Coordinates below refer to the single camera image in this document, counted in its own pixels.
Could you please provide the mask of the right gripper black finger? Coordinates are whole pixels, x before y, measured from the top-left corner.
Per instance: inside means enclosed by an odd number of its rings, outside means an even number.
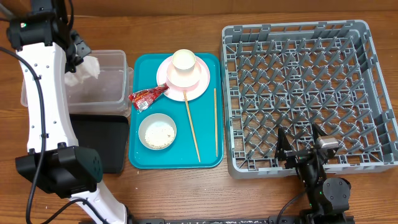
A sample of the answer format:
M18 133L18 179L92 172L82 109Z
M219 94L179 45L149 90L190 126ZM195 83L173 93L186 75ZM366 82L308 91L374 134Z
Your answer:
M314 143L316 143L316 141L319 137L323 137L326 135L327 135L327 133L324 132L324 130L322 130L322 128L319 127L318 124L312 123L312 136L313 136Z
M285 135L284 128L278 128L278 135L277 135L277 145L275 150L275 158L279 161L286 161L287 160L287 153L292 150L292 147Z

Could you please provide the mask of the white napkin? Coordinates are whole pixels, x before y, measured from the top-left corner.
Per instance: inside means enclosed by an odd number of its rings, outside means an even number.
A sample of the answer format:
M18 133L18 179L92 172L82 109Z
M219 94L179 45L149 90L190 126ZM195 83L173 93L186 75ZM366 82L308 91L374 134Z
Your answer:
M82 64L78 65L76 72L67 72L65 74L65 84L67 86L75 86L82 84L86 79L94 77L98 78L100 74L100 64L96 57L86 56Z

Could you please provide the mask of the red snack wrapper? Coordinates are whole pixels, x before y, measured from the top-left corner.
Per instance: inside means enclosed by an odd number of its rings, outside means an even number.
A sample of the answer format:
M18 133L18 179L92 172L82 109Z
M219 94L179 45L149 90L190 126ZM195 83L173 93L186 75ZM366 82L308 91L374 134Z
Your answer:
M134 92L128 96L128 99L131 101L132 106L136 110L142 112L148 109L149 106L153 104L154 101L158 99L158 97L165 93L168 89L169 86L164 83L154 88Z

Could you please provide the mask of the grey bowl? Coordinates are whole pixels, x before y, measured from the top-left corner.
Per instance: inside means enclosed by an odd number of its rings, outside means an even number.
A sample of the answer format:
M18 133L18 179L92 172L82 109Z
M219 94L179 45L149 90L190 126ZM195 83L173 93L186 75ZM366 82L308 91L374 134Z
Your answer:
M172 145L177 136L177 127L170 116L154 113L140 123L138 136L146 148L159 151Z

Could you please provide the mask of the pile of rice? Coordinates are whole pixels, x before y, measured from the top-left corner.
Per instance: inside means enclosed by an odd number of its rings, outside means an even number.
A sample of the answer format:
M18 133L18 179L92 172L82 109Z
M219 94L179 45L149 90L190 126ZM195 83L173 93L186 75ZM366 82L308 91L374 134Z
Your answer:
M144 140L152 149L163 149L172 144L175 139L175 131L168 124L162 126L150 126L144 135Z

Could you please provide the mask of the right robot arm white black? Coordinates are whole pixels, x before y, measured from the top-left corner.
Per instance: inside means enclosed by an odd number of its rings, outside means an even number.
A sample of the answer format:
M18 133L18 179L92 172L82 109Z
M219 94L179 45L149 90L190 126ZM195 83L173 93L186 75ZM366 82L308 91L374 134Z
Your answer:
M335 156L339 143L324 132L319 125L312 124L315 143L301 151L292 149L284 128L278 129L277 147L274 158L285 162L286 169L294 168L303 182L305 190L287 202L280 210L276 223L354 223L354 217L347 216L351 184L340 177L328 177L323 165ZM301 210L292 218L283 215L289 205L306 195L309 209Z

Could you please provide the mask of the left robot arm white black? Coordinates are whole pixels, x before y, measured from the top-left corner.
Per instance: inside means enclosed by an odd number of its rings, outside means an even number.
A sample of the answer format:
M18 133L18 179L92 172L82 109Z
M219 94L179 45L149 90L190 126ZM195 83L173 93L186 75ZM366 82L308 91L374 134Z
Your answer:
M133 223L129 209L103 182L99 154L79 145L70 121L65 74L91 52L73 29L73 4L32 0L30 6L6 31L7 54L21 64L29 110L27 154L16 159L17 171L32 190L79 205L95 223Z

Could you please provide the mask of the clear plastic waste bin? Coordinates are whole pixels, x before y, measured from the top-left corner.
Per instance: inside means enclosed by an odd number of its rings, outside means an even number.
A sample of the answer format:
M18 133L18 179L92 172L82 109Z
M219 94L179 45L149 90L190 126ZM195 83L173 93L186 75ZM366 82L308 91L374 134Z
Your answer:
M88 56L99 61L98 78L88 78L82 84L65 84L68 110L73 114L102 114L128 117L134 71L128 66L122 50L94 50Z

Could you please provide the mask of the grey dishwasher rack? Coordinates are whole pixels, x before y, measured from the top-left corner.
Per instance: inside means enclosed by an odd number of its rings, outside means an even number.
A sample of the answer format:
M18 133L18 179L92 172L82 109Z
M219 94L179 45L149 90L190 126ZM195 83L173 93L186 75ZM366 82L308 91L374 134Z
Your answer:
M338 141L328 173L397 166L397 120L365 21L226 26L220 53L231 177L294 174L274 157L277 132L304 150L313 124Z

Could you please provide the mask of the teal serving tray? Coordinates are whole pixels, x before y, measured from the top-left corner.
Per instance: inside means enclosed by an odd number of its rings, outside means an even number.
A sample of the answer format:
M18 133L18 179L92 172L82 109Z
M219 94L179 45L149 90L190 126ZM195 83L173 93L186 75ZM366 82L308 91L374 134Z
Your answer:
M184 101L174 101L161 95L148 109L139 112L131 110L129 155L130 163L139 169L190 169L212 168L223 159L223 88L220 74L220 61L210 53L199 53L210 70L210 84L206 92L189 102L190 112L201 162L199 163ZM218 113L218 157L215 155L215 114L213 90L217 92ZM140 123L147 116L162 113L170 116L177 127L177 136L171 146L153 151L139 140Z

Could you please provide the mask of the black plastic tray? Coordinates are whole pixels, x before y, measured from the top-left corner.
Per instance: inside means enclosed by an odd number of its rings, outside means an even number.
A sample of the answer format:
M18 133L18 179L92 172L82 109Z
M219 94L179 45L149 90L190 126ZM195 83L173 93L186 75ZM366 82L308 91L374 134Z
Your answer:
M79 145L95 149L105 174L120 174L129 137L129 123L125 116L71 114L72 128Z

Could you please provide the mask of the large pink plate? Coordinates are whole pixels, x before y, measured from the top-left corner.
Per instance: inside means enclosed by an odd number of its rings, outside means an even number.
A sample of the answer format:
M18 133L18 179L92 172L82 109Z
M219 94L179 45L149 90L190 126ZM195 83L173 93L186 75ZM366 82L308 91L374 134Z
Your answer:
M167 57L159 66L156 74L156 81L158 85L166 83L169 89L164 93L164 95L171 100L184 101L183 91L186 91L187 100L191 101L200 97L210 84L210 70L206 63L196 56L197 65L201 68L199 74L199 80L193 86L186 89L177 87L169 81L167 78L167 70L172 65L172 56Z

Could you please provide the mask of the small pink saucer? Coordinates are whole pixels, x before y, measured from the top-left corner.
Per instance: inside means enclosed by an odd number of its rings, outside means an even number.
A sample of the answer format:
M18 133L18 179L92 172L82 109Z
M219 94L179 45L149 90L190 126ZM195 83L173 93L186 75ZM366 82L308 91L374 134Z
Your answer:
M171 84L188 88L198 83L201 74L201 67L198 62L175 63L171 62L167 68L167 78Z

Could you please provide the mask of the white cup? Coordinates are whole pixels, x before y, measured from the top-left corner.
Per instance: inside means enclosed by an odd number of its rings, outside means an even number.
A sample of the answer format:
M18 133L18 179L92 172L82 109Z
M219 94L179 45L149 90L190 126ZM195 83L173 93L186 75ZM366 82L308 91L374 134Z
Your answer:
M196 64L195 54L188 49L180 49L172 55L172 65L179 75L189 76Z

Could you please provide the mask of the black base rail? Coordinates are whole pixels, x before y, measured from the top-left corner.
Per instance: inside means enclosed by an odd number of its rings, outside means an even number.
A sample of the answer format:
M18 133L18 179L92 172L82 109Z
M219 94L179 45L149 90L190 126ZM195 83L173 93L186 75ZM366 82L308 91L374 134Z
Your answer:
M165 220L163 218L137 219L138 224L297 224L304 223L298 216L281 216L277 222L277 216L268 218L239 218L239 219L188 219L188 220Z

